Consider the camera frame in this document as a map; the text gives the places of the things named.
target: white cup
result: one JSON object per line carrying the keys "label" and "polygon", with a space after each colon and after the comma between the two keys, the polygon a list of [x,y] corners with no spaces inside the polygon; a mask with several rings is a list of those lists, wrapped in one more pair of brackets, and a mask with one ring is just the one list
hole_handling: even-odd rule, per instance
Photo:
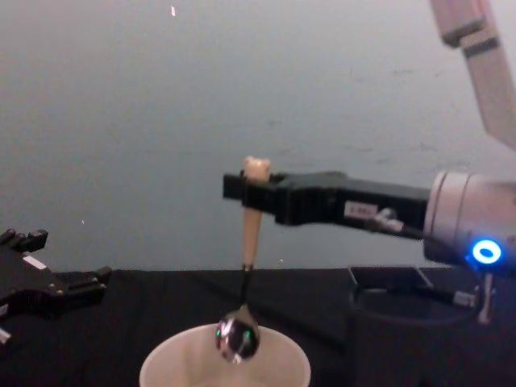
{"label": "white cup", "polygon": [[141,368],[140,387],[308,387],[310,362],[292,339],[260,327],[258,351],[235,365],[218,353],[216,327],[195,327],[156,347]]}

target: gray wall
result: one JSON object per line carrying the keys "label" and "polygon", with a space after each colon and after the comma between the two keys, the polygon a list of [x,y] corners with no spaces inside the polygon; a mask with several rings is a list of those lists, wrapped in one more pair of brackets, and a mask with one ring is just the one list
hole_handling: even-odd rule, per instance
{"label": "gray wall", "polygon": [[[493,1],[516,74],[516,2]],[[170,6],[177,16],[171,16]],[[238,268],[222,175],[514,176],[428,1],[2,0],[0,224],[53,268]],[[422,264],[421,246],[265,220],[259,266]]]}

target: black tablecloth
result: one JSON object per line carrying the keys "label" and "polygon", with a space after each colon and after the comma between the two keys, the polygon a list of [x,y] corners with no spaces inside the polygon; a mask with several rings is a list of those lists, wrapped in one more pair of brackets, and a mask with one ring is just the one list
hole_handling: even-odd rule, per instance
{"label": "black tablecloth", "polygon": [[[427,273],[439,286],[467,283],[457,270]],[[137,386],[154,347],[177,332],[216,323],[236,307],[238,287],[239,273],[232,271],[114,271],[100,306],[54,321],[18,316],[2,322],[14,342],[0,355],[0,386]],[[497,290],[488,327],[423,329],[360,318],[349,324],[346,270],[257,271],[250,305],[260,325],[305,350],[313,386],[409,387],[426,379],[443,387],[509,387],[516,385],[516,285],[499,281]]]}

